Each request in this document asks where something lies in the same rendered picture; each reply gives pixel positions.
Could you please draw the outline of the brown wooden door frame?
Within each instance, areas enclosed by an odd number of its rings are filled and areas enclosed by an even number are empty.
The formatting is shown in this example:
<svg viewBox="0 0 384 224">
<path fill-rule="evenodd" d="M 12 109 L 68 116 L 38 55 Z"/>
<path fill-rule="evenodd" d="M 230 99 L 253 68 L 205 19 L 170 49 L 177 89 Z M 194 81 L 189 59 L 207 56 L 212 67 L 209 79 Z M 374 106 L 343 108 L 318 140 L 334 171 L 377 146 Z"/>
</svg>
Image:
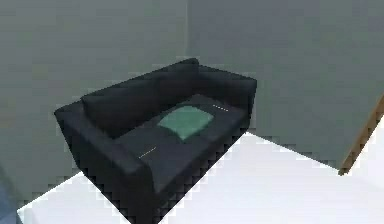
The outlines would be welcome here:
<svg viewBox="0 0 384 224">
<path fill-rule="evenodd" d="M 357 139 L 355 140 L 354 144 L 350 148 L 350 151 L 348 152 L 340 169 L 338 170 L 338 174 L 340 176 L 347 174 L 351 170 L 353 164 L 356 162 L 358 156 L 362 152 L 364 146 L 368 142 L 373 131 L 378 126 L 383 115 L 384 115 L 384 94 L 377 101 L 374 109 L 369 115 L 369 119 L 365 122 Z"/>
</svg>

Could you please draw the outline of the green cushion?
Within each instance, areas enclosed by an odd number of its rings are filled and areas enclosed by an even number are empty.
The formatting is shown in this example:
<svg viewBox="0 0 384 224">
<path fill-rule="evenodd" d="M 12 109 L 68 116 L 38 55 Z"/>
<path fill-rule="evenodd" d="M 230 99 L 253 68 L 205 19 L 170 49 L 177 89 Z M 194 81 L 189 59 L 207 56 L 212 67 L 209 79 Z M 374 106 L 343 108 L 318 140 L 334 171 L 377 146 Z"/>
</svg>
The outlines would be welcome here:
<svg viewBox="0 0 384 224">
<path fill-rule="evenodd" d="M 165 115 L 158 126 L 166 128 L 176 134 L 181 140 L 203 130 L 214 116 L 194 106 L 182 106 Z"/>
</svg>

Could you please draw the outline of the black sofa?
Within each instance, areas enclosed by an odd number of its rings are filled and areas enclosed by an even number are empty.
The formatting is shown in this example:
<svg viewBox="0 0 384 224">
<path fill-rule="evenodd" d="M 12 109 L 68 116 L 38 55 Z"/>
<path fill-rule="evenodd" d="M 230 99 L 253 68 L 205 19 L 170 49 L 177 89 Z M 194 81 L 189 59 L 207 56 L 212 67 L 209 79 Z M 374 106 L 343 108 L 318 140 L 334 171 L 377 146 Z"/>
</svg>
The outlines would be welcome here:
<svg viewBox="0 0 384 224">
<path fill-rule="evenodd" d="M 248 130 L 257 81 L 189 58 L 86 94 L 54 113 L 77 167 L 130 224 L 159 224 Z M 181 140 L 158 126 L 194 106 L 214 116 Z"/>
</svg>

